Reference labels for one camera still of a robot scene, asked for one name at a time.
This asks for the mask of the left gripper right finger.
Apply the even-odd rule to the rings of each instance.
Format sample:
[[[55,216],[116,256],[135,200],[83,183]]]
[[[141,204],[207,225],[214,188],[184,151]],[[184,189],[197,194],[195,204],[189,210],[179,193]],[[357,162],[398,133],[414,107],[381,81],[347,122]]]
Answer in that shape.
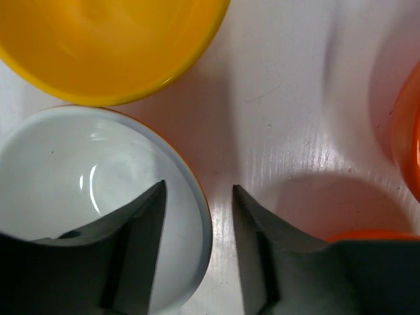
[[[246,314],[418,314],[419,239],[311,236],[232,189]]]

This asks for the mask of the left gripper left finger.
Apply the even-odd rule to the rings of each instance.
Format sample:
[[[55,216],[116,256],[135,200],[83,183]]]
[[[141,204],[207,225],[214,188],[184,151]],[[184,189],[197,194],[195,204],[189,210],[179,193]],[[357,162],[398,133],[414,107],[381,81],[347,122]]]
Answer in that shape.
[[[1,313],[147,314],[166,201],[159,181],[56,239],[1,234]]]

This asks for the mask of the orange bowl white inside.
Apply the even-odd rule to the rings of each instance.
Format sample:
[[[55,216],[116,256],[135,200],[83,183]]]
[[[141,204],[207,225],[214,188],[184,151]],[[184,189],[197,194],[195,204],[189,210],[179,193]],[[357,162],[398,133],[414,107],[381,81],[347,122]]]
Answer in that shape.
[[[56,238],[167,185],[150,310],[170,314],[195,293],[212,246],[209,207],[178,153],[138,121],[102,108],[58,106],[1,137],[1,231]]]

